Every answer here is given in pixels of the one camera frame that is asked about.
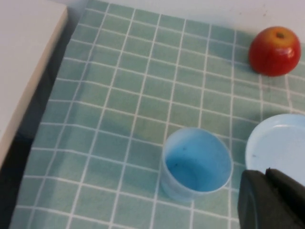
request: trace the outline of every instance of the apple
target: apple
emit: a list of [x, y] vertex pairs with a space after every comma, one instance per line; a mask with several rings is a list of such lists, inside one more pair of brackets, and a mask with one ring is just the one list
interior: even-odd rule
[[254, 71], [280, 76], [293, 70], [301, 57], [301, 44], [294, 32], [285, 27], [270, 27], [252, 41], [249, 62]]

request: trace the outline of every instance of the cup rim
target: cup rim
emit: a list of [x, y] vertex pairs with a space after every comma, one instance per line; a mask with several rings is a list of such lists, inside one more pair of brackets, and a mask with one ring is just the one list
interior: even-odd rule
[[[168, 139], [170, 139], [170, 137], [172, 137], [174, 134], [176, 134], [177, 132], [180, 132], [180, 131], [184, 131], [184, 130], [200, 130], [202, 132], [206, 132], [208, 133], [209, 135], [215, 137], [226, 149], [227, 151], [227, 154], [230, 158], [230, 162], [231, 162], [231, 171], [230, 171], [230, 175], [227, 179], [227, 181], [222, 185], [220, 186], [218, 189], [215, 189], [215, 190], [212, 190], [212, 191], [196, 191], [196, 190], [193, 190], [191, 188], [188, 188], [186, 186], [184, 186], [183, 184], [181, 184], [172, 174], [171, 172], [169, 171], [167, 165], [166, 165], [166, 162], [165, 162], [165, 152], [164, 152], [164, 148], [166, 146], [166, 143], [168, 141]], [[166, 170], [166, 173], [169, 174], [169, 176], [172, 178], [172, 180], [175, 182], [175, 184], [177, 184], [179, 187], [183, 188], [183, 189], [186, 189], [187, 191], [190, 191], [190, 192], [193, 192], [195, 194], [210, 194], [210, 193], [214, 193], [220, 189], [222, 189], [224, 186], [226, 186], [228, 184], [228, 182], [230, 181], [231, 177], [232, 177], [232, 174], [233, 174], [233, 169], [234, 169], [234, 163], [233, 163], [233, 158], [232, 158], [232, 155], [231, 155], [231, 151], [229, 150], [229, 148], [226, 146], [226, 144], [220, 139], [218, 138], [217, 136], [215, 136], [212, 132], [208, 131], [208, 130], [205, 130], [205, 129], [201, 129], [201, 128], [197, 128], [197, 127], [185, 127], [185, 128], [181, 128], [175, 132], [173, 132], [171, 135], [168, 136], [168, 138], [166, 139], [164, 145], [163, 145], [163, 149], [162, 149], [162, 163], [163, 163], [163, 168]]]

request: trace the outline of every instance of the blue container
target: blue container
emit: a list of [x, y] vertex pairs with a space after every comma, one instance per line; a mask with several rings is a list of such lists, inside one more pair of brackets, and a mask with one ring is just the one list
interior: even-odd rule
[[215, 192], [226, 185], [232, 172], [228, 148], [206, 130], [180, 129], [163, 147], [160, 182], [172, 199], [189, 202]]

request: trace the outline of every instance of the white grid lines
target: white grid lines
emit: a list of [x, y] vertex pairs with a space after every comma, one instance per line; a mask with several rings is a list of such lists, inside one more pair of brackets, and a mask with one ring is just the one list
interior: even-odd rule
[[[172, 87], [172, 91], [171, 91], [171, 98], [170, 98], [170, 103], [169, 103], [169, 108], [168, 108], [168, 113], [167, 113], [167, 118], [166, 118], [166, 126], [165, 126], [163, 144], [165, 144], [166, 138], [167, 138], [168, 126], [169, 126], [172, 103], [173, 103], [173, 94], [174, 94], [174, 91], [175, 91], [175, 83], [176, 83], [177, 72], [178, 72], [178, 63], [179, 63], [180, 54], [181, 54], [181, 46], [182, 46], [182, 41], [183, 41], [183, 34], [184, 34], [185, 25], [186, 25], [186, 20], [184, 20], [182, 35], [181, 35], [181, 38], [180, 38], [179, 51], [178, 51], [176, 68], [175, 68], [174, 79], [173, 79], [173, 87]], [[161, 156], [161, 160], [160, 160], [160, 169], [162, 167], [162, 163], [163, 163], [163, 156]], [[152, 207], [152, 209], [153, 209], [152, 210], [152, 217], [151, 217], [151, 222], [150, 222], [150, 226], [149, 226], [150, 229], [153, 229], [153, 224], [154, 224], [154, 216], [155, 216], [155, 211], [156, 211], [156, 201], [157, 201], [157, 197], [158, 197], [160, 178], [161, 178], [161, 175], [159, 174], [158, 179], [157, 179], [157, 186], [156, 186], [156, 190], [155, 190], [155, 194], [154, 194], [154, 203], [153, 203], [153, 207]]]
[[124, 176], [125, 169], [126, 169], [126, 162], [127, 162], [127, 159], [128, 159], [128, 153], [129, 153], [131, 143], [132, 143], [132, 136], [133, 136], [134, 129], [135, 129], [135, 124], [136, 124], [136, 120], [137, 120], [137, 116], [138, 116], [138, 112], [139, 112], [139, 108], [140, 108], [140, 103], [141, 103], [142, 94], [143, 94], [143, 91], [144, 91], [144, 85], [145, 85], [145, 81], [146, 81], [146, 77], [147, 77], [149, 62], [150, 62], [150, 59], [151, 59], [151, 56], [152, 56], [153, 46], [154, 46], [154, 41], [156, 39], [156, 36], [157, 36], [157, 30], [155, 30], [155, 32], [154, 32], [153, 42], [152, 42], [151, 50], [150, 50], [150, 53], [149, 53], [148, 62], [147, 62], [147, 65], [146, 65], [145, 75], [144, 75], [144, 79], [143, 79], [143, 82], [142, 82], [142, 85], [141, 85], [140, 96], [139, 96], [139, 99], [138, 99], [138, 104], [137, 104], [137, 107], [136, 107], [136, 111], [135, 111], [135, 115], [134, 115], [134, 119], [133, 119], [133, 124], [132, 124], [132, 130], [131, 130], [131, 133], [130, 133], [130, 138], [129, 138], [129, 141], [128, 141], [127, 150], [126, 150], [126, 154], [125, 154], [125, 158], [124, 158], [124, 165], [123, 165], [121, 177], [120, 177], [120, 180], [119, 180], [118, 192], [117, 192], [115, 200], [114, 200], [114, 205], [113, 205], [113, 209], [112, 209], [112, 215], [111, 215], [111, 219], [110, 219], [109, 229], [112, 228], [113, 222], [114, 222], [115, 212], [116, 212], [116, 208], [117, 208], [118, 201], [119, 201], [119, 192], [120, 192], [121, 187], [122, 187], [122, 181], [123, 181], [123, 176]]
[[[101, 25], [100, 25], [100, 27], [99, 27], [99, 31], [100, 31], [101, 28], [102, 28], [102, 25], [103, 25], [103, 23], [104, 23], [104, 20], [105, 20], [105, 18], [103, 18], [103, 20], [102, 20], [102, 22], [101, 22]], [[82, 74], [81, 74], [81, 79], [83, 79], [83, 77], [84, 77], [84, 75], [85, 75], [86, 68], [87, 68], [87, 66], [88, 66], [89, 59], [90, 59], [90, 57], [91, 57], [91, 54], [92, 54], [92, 51], [93, 51], [93, 48], [94, 48], [94, 44], [96, 43], [96, 41], [97, 41], [97, 39], [98, 39], [98, 35], [99, 35], [99, 32], [96, 34], [96, 37], [95, 37], [94, 42], [93, 42], [93, 44], [92, 44], [92, 47], [91, 47], [91, 49], [90, 49], [90, 52], [89, 52], [89, 55], [88, 55], [88, 58], [87, 58], [85, 67], [84, 67], [83, 72], [82, 72]], [[78, 84], [78, 86], [77, 86], [77, 88], [76, 88], [76, 90], [75, 90], [75, 92], [74, 92], [74, 95], [73, 95], [73, 98], [72, 98], [72, 100], [71, 100], [69, 109], [68, 109], [67, 114], [66, 114], [66, 116], [65, 116], [64, 124], [67, 123], [67, 121], [68, 121], [68, 118], [69, 118], [69, 114], [70, 114], [70, 111], [71, 111], [71, 108], [72, 108], [73, 101], [74, 101], [75, 98], [76, 98], [76, 95], [77, 95], [77, 92], [78, 92], [80, 86], [81, 86], [81, 82], [79, 82], [79, 84]], [[50, 162], [49, 162], [49, 164], [48, 164], [48, 167], [47, 167], [45, 176], [47, 176], [47, 174], [49, 173], [49, 170], [51, 169], [52, 163], [53, 163], [53, 161], [54, 161], [54, 159], [55, 159], [55, 157], [56, 157], [57, 148], [58, 148], [58, 146], [59, 146], [59, 143], [60, 143], [60, 140], [61, 140], [61, 136], [62, 136], [62, 134], [63, 134], [63, 131], [64, 131], [64, 125], [62, 126], [61, 132], [60, 132], [60, 134], [59, 134], [59, 136], [58, 136], [58, 138], [57, 138], [56, 145], [55, 145], [55, 150], [54, 150], [53, 156], [52, 156], [52, 158], [51, 158], [51, 160], [50, 160]], [[45, 184], [45, 180], [46, 180], [46, 177], [44, 177], [44, 179], [43, 179], [43, 181], [42, 181], [42, 183], [41, 183], [41, 186], [40, 186], [40, 188], [39, 188], [39, 190], [38, 190], [38, 193], [37, 193], [37, 196], [36, 196], [35, 202], [34, 202], [34, 207], [37, 206], [37, 204], [38, 204], [40, 195], [41, 195], [41, 193], [42, 193], [42, 189], [43, 189], [44, 184]], [[31, 224], [32, 224], [32, 221], [33, 221], [33, 218], [34, 218], [34, 214], [35, 214], [35, 209], [33, 209], [33, 210], [31, 211], [30, 218], [29, 218], [28, 225], [27, 225], [27, 229], [31, 229]]]
[[[235, 43], [236, 43], [236, 30], [234, 31], [234, 42], [233, 42], [233, 52], [232, 52], [232, 60], [234, 61], [234, 50], [235, 50]], [[233, 157], [232, 149], [233, 149], [233, 102], [234, 102], [234, 64], [232, 63], [232, 71], [231, 71], [231, 106], [230, 106], [230, 139], [229, 139], [229, 146], [230, 146], [230, 154]], [[229, 218], [231, 218], [231, 189], [232, 189], [232, 175], [234, 170], [234, 164], [232, 163], [232, 172], [231, 172], [231, 179], [229, 181], [229, 198], [228, 198], [228, 209], [229, 209]], [[228, 220], [228, 229], [231, 229], [231, 222]]]
[[290, 88], [289, 88], [289, 81], [288, 81], [288, 75], [285, 75], [285, 85], [286, 85], [286, 91], [287, 91], [287, 99], [288, 99], [288, 104], [289, 104], [289, 112], [293, 112], [293, 107], [292, 107], [292, 101], [291, 101], [291, 96], [290, 96]]
[[[132, 24], [132, 20], [130, 21], [127, 34], [129, 33], [129, 30], [131, 28], [131, 24]], [[120, 63], [120, 60], [121, 60], [121, 56], [123, 54], [123, 49], [125, 47], [126, 41], [127, 41], [127, 36], [125, 37], [125, 40], [124, 40], [124, 43], [123, 43], [123, 46], [122, 46], [122, 50], [120, 52], [120, 55], [119, 55], [119, 58], [118, 58], [118, 61], [117, 61], [116, 69], [115, 69], [115, 71], [113, 73], [113, 76], [112, 76], [112, 81], [110, 83], [110, 87], [109, 87], [109, 90], [108, 90], [108, 93], [107, 93], [107, 96], [106, 96], [106, 99], [105, 99], [105, 106], [107, 105], [107, 102], [108, 102], [109, 97], [110, 97], [110, 93], [111, 93], [111, 90], [112, 90], [112, 85], [114, 83], [114, 77], [116, 75], [117, 67], [119, 66], [119, 63]], [[89, 155], [88, 155], [88, 158], [86, 160], [85, 168], [84, 168], [84, 171], [83, 171], [82, 176], [81, 176], [81, 184], [83, 183], [83, 181], [85, 179], [85, 175], [86, 175], [86, 172], [87, 172], [87, 169], [88, 169], [88, 166], [89, 166], [89, 162], [90, 162], [90, 156], [91, 156], [91, 154], [93, 152], [93, 148], [94, 148], [94, 145], [95, 145], [95, 142], [96, 142], [96, 139], [97, 139], [97, 136], [98, 136], [98, 132], [99, 132], [98, 130], [99, 130], [100, 125], [102, 123], [102, 118], [103, 118], [104, 114], [105, 114], [105, 109], [102, 110], [102, 113], [101, 113], [98, 125], [97, 125], [95, 133], [94, 133], [93, 141], [92, 141], [92, 144], [91, 144], [91, 147], [90, 147], [90, 150], [89, 150]], [[75, 196], [75, 199], [74, 199], [74, 202], [73, 202], [73, 206], [72, 206], [72, 210], [71, 210], [71, 216], [69, 217], [69, 221], [67, 223], [66, 229], [70, 228], [71, 221], [72, 221], [72, 216], [73, 216], [73, 214], [75, 212], [76, 204], [77, 204], [80, 192], [81, 192], [81, 185], [79, 185], [78, 190], [76, 192], [76, 196]]]

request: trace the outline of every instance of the white surface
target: white surface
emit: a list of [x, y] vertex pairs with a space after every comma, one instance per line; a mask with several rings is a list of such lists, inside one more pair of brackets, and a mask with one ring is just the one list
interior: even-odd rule
[[246, 147], [247, 169], [276, 168], [305, 186], [305, 116], [281, 114], [261, 122]]
[[[54, 0], [67, 3], [74, 20], [88, 0]], [[292, 29], [305, 42], [303, 0], [105, 0], [134, 8], [229, 26], [258, 33], [269, 26]]]
[[0, 1], [0, 167], [66, 20], [61, 4]]

